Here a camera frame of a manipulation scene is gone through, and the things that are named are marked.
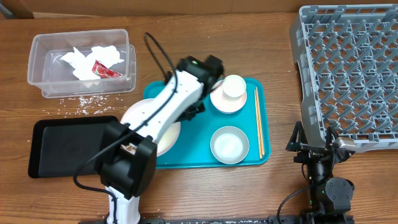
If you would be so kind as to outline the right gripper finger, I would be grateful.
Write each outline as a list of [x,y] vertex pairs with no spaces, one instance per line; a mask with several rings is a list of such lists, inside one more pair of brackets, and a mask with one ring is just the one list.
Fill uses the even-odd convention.
[[286,150],[292,152],[303,151],[303,147],[308,146],[307,137],[301,121],[297,121],[290,140],[287,143]]
[[337,143],[334,143],[335,140],[339,138],[338,133],[336,132],[333,126],[329,126],[326,129],[325,136],[325,149],[336,149],[338,147]]

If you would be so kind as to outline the grey bowl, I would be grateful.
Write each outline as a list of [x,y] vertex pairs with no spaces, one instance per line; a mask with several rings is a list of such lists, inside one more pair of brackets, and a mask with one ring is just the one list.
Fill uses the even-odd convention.
[[213,156],[223,164],[233,165],[244,160],[250,148],[246,134],[237,127],[224,126],[217,129],[210,141]]

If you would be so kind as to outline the large white plate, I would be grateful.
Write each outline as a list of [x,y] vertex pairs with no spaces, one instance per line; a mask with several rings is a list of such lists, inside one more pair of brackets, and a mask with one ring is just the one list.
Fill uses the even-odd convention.
[[[151,102],[153,101],[153,98],[148,98],[144,99],[141,101],[138,101],[134,105],[132,105],[123,115],[121,118],[120,123],[129,123],[131,124],[131,119],[133,119],[133,116],[135,112],[138,112],[141,109],[144,109],[146,106],[148,106]],[[165,154],[168,150],[171,149],[171,147],[177,142],[177,139],[179,137],[181,130],[181,122],[176,122],[173,123],[169,126],[169,128],[166,130],[164,135],[161,137],[160,141],[158,142],[157,146],[157,157]]]

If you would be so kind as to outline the white napkin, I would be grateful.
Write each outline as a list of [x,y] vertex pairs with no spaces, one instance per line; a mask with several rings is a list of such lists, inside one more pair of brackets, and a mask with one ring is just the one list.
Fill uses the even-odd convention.
[[74,47],[73,52],[65,54],[61,59],[69,63],[74,68],[73,75],[79,80],[103,79],[92,72],[92,68],[96,60],[109,69],[113,65],[125,62],[125,60],[121,58],[116,47],[113,45],[107,47],[92,47],[91,53],[87,56],[84,56],[76,47]]

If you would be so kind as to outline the red sauce packet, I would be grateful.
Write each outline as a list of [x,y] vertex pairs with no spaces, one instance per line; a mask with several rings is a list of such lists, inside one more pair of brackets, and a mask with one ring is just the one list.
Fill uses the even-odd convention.
[[110,70],[97,60],[93,65],[92,72],[100,78],[119,78],[122,76],[120,73]]

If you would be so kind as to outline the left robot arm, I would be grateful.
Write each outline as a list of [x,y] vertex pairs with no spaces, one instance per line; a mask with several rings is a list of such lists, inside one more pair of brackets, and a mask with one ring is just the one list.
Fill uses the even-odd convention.
[[192,56],[179,61],[175,75],[149,106],[109,123],[95,170],[109,195],[106,223],[139,223],[139,197],[154,174],[161,137],[176,121],[191,120],[205,110],[203,99],[224,74],[222,61],[210,55],[204,62]]

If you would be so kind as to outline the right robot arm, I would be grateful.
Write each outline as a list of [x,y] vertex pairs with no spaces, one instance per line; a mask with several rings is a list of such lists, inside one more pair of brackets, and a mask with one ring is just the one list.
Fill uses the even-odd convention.
[[302,174],[308,185],[282,201],[277,209],[277,221],[282,223],[280,212],[283,205],[307,190],[311,207],[302,210],[291,223],[354,223],[353,217],[346,216],[346,212],[351,210],[354,184],[333,175],[335,165],[347,161],[355,153],[354,140],[339,136],[330,126],[326,131],[325,146],[310,146],[302,122],[297,121],[286,150],[297,153],[294,162],[302,165]]

